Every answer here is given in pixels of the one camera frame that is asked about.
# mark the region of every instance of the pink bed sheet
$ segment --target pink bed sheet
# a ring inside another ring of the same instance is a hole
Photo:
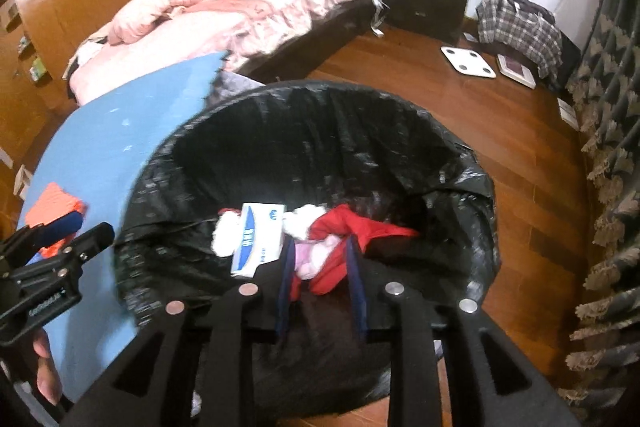
[[[230,52],[225,70],[236,71],[250,57],[272,54],[289,39],[306,34],[313,20],[350,0],[252,1],[268,8],[215,10],[215,4],[204,1],[210,6],[175,16],[137,42],[106,44],[71,76],[78,103],[84,105],[144,74],[222,50]]]

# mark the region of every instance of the trash can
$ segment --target trash can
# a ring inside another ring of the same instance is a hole
[[[493,183],[427,110],[364,86],[282,82],[183,124],[140,174],[114,256],[139,325],[167,301],[198,307],[238,284],[210,244],[219,211],[246,202],[348,203],[417,230],[374,239],[364,255],[434,301],[480,303],[500,266]],[[388,394],[388,347],[354,333],[346,286],[303,291],[286,340],[254,349],[258,415],[340,413]]]

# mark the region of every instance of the curtain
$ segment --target curtain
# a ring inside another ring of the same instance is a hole
[[[567,89],[592,166],[602,213],[593,243],[602,259],[584,282],[591,302],[566,359],[579,373],[559,393],[586,426],[606,422],[640,359],[640,0],[602,0],[591,39]]]

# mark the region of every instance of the plaid cloth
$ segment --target plaid cloth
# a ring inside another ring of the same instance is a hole
[[[562,33],[542,13],[521,9],[510,0],[482,0],[476,8],[480,42],[503,42],[538,65],[540,78],[548,87],[560,90],[558,68],[562,64]]]

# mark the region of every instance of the finger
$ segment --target finger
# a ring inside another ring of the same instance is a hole
[[[51,346],[49,344],[49,336],[45,330],[38,330],[33,338],[33,350],[36,355],[43,359],[51,358]]]
[[[62,397],[62,383],[60,375],[53,364],[53,359],[38,359],[38,374],[36,383],[40,394],[53,405]]]

